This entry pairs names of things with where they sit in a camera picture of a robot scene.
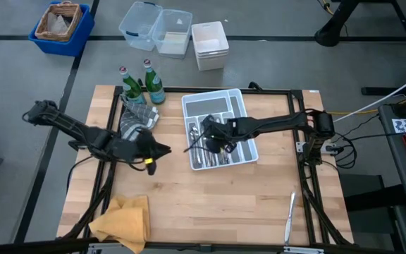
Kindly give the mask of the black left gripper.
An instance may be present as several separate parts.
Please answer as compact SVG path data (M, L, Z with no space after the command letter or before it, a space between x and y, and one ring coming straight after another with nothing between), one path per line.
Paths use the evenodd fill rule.
M136 159L157 159L171 153L171 147L165 144L156 142L152 133L147 129L137 129L137 137L135 139L137 145Z

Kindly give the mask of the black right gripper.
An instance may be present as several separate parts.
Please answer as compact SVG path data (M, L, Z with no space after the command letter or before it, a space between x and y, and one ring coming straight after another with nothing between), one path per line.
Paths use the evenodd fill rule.
M226 123L218 123L213 115L206 116L202 121L203 136L206 138L217 139L213 142L206 140L206 147L212 153L221 152L221 141L231 141L233 139L233 120L228 119Z

